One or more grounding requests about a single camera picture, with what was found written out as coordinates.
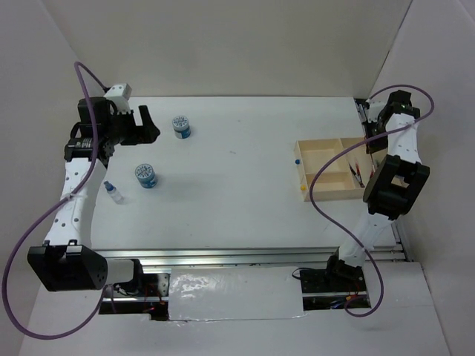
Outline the purple gel pen clear cap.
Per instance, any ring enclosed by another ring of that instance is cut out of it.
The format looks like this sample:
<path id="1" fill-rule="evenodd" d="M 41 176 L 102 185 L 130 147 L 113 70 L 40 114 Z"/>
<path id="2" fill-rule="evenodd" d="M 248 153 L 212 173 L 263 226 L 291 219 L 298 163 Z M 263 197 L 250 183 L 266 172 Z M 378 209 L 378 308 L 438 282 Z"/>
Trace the purple gel pen clear cap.
<path id="1" fill-rule="evenodd" d="M 351 165 L 349 165 L 349 168 L 350 168 L 350 172 L 352 173 L 352 175 L 353 175 L 353 177 L 355 178 L 356 182 L 359 184 L 359 186 L 360 186 L 361 188 L 364 188 L 365 185 L 364 185 L 364 183 L 363 183 L 363 181 L 362 181 L 361 176 L 357 173 L 357 171 L 356 171 Z"/>

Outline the red ballpoint pen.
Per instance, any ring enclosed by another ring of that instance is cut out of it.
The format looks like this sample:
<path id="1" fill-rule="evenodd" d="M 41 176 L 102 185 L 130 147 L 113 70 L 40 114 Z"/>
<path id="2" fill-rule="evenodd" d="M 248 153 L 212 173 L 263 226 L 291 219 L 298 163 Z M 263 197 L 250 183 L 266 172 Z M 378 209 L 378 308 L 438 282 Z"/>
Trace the red ballpoint pen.
<path id="1" fill-rule="evenodd" d="M 376 166 L 375 166 L 375 160 L 373 158 L 373 155 L 370 154 L 370 163 L 371 163 L 371 173 L 370 173 L 370 178 L 373 177 L 374 173 L 376 172 Z"/>

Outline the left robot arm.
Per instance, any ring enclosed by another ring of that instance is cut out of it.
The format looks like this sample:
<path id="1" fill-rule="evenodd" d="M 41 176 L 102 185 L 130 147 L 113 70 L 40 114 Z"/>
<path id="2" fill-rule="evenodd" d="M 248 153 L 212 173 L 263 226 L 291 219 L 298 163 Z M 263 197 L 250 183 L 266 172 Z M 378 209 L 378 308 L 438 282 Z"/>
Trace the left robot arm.
<path id="1" fill-rule="evenodd" d="M 77 105 L 79 121 L 65 146 L 64 204 L 40 246 L 31 247 L 27 261 L 52 292 L 100 290 L 110 280 L 108 262 L 91 247 L 96 198 L 115 145 L 151 144 L 160 135 L 148 107 L 139 107 L 141 125 L 133 111 L 120 111 L 113 99 L 101 96 Z"/>

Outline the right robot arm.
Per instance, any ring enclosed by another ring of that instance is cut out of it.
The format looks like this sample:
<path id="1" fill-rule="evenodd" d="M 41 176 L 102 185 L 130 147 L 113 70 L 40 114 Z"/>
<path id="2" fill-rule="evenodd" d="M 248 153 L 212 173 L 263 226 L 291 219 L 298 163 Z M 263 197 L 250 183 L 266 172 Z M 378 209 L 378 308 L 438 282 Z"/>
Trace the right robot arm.
<path id="1" fill-rule="evenodd" d="M 359 278 L 366 252 L 373 249 L 387 226 L 410 211 L 430 176 L 430 168 L 419 157 L 417 129 L 421 115 L 411 102 L 411 93 L 393 91 L 379 112 L 371 104 L 364 109 L 365 136 L 371 140 L 366 144 L 366 152 L 386 154 L 365 184 L 363 201 L 367 210 L 353 235 L 327 262 L 324 282 L 333 291 L 342 290 L 350 280 Z"/>

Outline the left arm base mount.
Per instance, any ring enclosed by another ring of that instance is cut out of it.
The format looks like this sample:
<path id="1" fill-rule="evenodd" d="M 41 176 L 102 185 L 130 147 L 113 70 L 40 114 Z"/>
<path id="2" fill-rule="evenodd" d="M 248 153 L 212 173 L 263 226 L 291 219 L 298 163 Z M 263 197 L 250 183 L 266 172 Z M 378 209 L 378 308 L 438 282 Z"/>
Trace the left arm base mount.
<path id="1" fill-rule="evenodd" d="M 169 272 L 145 273 L 141 262 L 134 264 L 129 281 L 113 284 L 112 290 L 102 299 L 100 315 L 144 314 L 150 320 L 167 321 Z"/>

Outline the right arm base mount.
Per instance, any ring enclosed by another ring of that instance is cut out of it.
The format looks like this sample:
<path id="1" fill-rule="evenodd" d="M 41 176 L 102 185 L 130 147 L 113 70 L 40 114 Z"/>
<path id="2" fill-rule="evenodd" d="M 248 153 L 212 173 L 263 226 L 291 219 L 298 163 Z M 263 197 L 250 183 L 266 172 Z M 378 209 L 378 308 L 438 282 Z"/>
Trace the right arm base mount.
<path id="1" fill-rule="evenodd" d="M 324 269 L 297 268 L 292 277 L 301 284 L 304 311 L 370 308 L 367 285 L 362 273 L 355 280 L 331 277 Z"/>

